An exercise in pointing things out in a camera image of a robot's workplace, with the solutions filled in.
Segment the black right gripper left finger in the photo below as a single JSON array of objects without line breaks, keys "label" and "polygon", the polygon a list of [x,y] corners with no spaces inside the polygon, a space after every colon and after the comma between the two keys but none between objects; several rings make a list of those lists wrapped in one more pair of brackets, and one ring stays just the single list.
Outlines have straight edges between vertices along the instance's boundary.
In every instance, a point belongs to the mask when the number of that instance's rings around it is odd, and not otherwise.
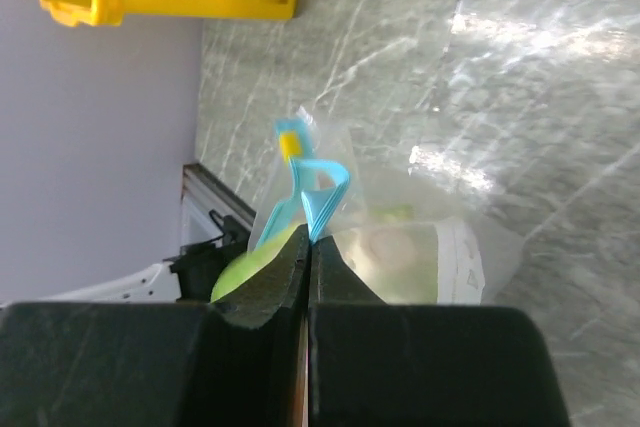
[{"label": "black right gripper left finger", "polygon": [[18,303],[1,314],[5,426],[299,426],[310,245],[212,304]]}]

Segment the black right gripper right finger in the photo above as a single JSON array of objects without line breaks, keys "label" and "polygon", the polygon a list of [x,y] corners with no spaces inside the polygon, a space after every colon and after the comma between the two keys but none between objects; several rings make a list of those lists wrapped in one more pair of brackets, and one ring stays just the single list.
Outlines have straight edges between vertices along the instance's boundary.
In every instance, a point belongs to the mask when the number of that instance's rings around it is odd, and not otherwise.
[{"label": "black right gripper right finger", "polygon": [[314,426],[566,426],[543,335],[495,306],[388,305],[326,238],[311,250]]}]

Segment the white toy cauliflower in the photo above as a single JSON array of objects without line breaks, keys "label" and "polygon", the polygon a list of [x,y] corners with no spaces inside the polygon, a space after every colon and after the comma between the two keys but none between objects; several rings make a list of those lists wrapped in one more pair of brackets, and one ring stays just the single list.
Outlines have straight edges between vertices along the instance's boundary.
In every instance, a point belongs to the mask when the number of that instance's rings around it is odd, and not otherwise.
[{"label": "white toy cauliflower", "polygon": [[[233,292],[276,258],[300,227],[293,223],[273,239],[232,261],[214,284],[210,300]],[[429,222],[416,222],[409,207],[383,209],[363,227],[335,234],[347,268],[384,302],[438,302],[438,236]]]}]

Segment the clear bag with blue zipper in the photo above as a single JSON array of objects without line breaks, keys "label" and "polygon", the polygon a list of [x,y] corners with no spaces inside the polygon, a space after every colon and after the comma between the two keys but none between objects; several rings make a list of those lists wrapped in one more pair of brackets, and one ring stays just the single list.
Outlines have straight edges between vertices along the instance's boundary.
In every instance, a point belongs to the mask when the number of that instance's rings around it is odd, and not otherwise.
[{"label": "clear bag with blue zipper", "polygon": [[273,250],[305,227],[391,304],[489,303],[515,276],[518,235],[431,181],[357,157],[346,125],[299,110],[274,130],[278,152],[249,250]]}]

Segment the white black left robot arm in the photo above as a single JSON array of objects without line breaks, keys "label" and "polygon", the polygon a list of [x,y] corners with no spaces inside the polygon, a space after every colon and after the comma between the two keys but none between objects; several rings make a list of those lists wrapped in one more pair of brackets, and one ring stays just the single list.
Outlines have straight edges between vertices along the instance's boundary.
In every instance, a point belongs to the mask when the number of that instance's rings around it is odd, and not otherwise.
[{"label": "white black left robot arm", "polygon": [[250,230],[231,215],[211,210],[219,233],[185,246],[181,254],[116,280],[46,298],[51,302],[153,303],[210,300],[223,270],[246,252]]}]

